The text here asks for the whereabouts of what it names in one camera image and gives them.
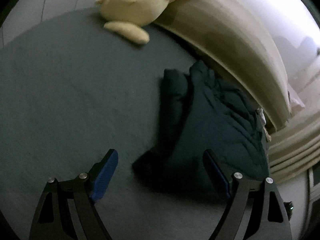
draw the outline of plush toy tail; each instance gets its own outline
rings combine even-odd
[[[149,34],[133,23],[111,21],[107,22],[104,28],[118,33],[136,44],[146,44],[149,41]]]

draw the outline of folded dark clothing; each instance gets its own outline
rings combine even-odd
[[[189,72],[164,71],[159,146],[133,164],[135,173],[160,190],[211,192],[202,155],[212,149],[234,170],[252,179],[268,177],[260,120],[245,95],[202,61]]]

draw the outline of plush toy body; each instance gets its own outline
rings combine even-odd
[[[174,0],[96,0],[100,14],[107,21],[104,27],[137,44],[149,41],[145,26],[159,17]]]

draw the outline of gray bed sheet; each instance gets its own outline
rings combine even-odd
[[[188,72],[195,59],[153,25],[137,47],[103,24],[94,8],[66,13],[0,50],[0,209],[28,239],[48,177],[73,179],[114,148],[119,164],[96,204],[114,240],[208,239],[225,203],[152,192],[131,170],[157,140],[164,69]]]

